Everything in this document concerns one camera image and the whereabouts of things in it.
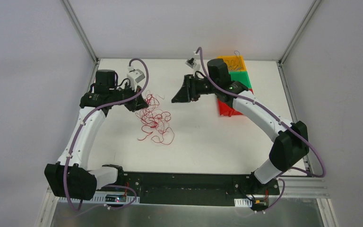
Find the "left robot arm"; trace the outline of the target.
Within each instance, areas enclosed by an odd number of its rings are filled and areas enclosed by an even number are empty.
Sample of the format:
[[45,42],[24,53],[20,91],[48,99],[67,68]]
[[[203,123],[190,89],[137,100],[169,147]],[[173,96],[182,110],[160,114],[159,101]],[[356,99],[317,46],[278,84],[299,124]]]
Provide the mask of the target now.
[[108,185],[113,191],[125,186],[125,178],[119,175],[120,166],[106,164],[88,170],[88,158],[99,128],[105,121],[111,103],[123,105],[135,112],[147,108],[140,94],[139,83],[145,74],[139,69],[128,67],[128,74],[118,82],[114,70],[98,70],[94,83],[80,99],[80,110],[76,127],[62,155],[55,164],[47,164],[44,175],[53,194],[78,200],[90,200],[96,190]]

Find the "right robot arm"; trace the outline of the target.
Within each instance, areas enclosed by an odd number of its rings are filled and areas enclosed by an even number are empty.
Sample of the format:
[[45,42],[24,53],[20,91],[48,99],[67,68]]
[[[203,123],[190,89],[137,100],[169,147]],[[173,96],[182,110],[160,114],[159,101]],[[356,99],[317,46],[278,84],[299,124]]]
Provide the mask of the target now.
[[215,94],[219,101],[242,113],[260,127],[273,142],[268,159],[250,176],[250,189],[256,194],[268,188],[268,182],[286,172],[309,153],[306,125],[284,119],[260,102],[243,83],[233,80],[223,59],[207,63],[208,75],[198,77],[195,58],[186,60],[193,73],[184,76],[172,103],[198,101],[201,95]]

